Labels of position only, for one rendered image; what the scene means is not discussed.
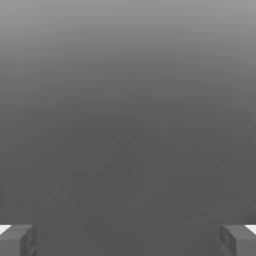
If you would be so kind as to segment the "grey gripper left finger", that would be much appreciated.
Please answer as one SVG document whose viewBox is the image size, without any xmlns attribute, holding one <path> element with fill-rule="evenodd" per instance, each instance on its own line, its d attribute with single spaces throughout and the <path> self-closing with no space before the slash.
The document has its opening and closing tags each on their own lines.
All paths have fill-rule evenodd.
<svg viewBox="0 0 256 256">
<path fill-rule="evenodd" d="M 0 224 L 0 256 L 38 256 L 37 227 Z"/>
</svg>

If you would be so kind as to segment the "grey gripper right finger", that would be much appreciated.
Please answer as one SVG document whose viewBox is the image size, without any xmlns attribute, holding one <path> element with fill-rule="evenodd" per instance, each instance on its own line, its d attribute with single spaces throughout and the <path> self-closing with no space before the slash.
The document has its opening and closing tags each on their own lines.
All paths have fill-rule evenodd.
<svg viewBox="0 0 256 256">
<path fill-rule="evenodd" d="M 221 225 L 223 256 L 256 256 L 256 224 Z"/>
</svg>

